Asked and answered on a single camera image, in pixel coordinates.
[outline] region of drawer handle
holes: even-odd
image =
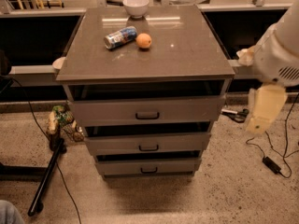
[[[155,173],[158,172],[158,168],[156,167],[155,169],[152,169],[152,170],[150,170],[150,169],[144,170],[143,168],[140,168],[140,172],[144,175],[146,175],[146,174],[155,174]]]
[[[159,145],[153,148],[143,148],[142,146],[139,146],[139,150],[141,152],[152,152],[152,151],[157,151],[159,149]]]
[[[159,112],[137,112],[135,114],[136,119],[158,119],[160,117]]]

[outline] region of gray tabletop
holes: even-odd
[[[104,37],[127,26],[152,38],[149,49],[135,41],[109,50]],[[150,7],[134,20],[124,7],[88,9],[57,80],[127,82],[230,78],[234,71],[196,6]]]

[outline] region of blue can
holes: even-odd
[[[108,49],[114,49],[134,40],[135,38],[137,38],[136,28],[134,26],[128,26],[120,29],[116,33],[105,36],[104,41]]]

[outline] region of gray drawer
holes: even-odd
[[[82,126],[217,120],[224,97],[140,99],[71,102],[70,108]]]
[[[170,152],[181,150],[204,151],[210,133],[132,135],[121,137],[88,137],[86,146],[91,155]]]
[[[186,160],[158,161],[112,161],[95,164],[102,176],[110,175],[164,175],[164,174],[193,174],[198,170],[200,158]]]

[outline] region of jeans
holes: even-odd
[[[24,224],[18,209],[8,201],[0,200],[0,224]]]

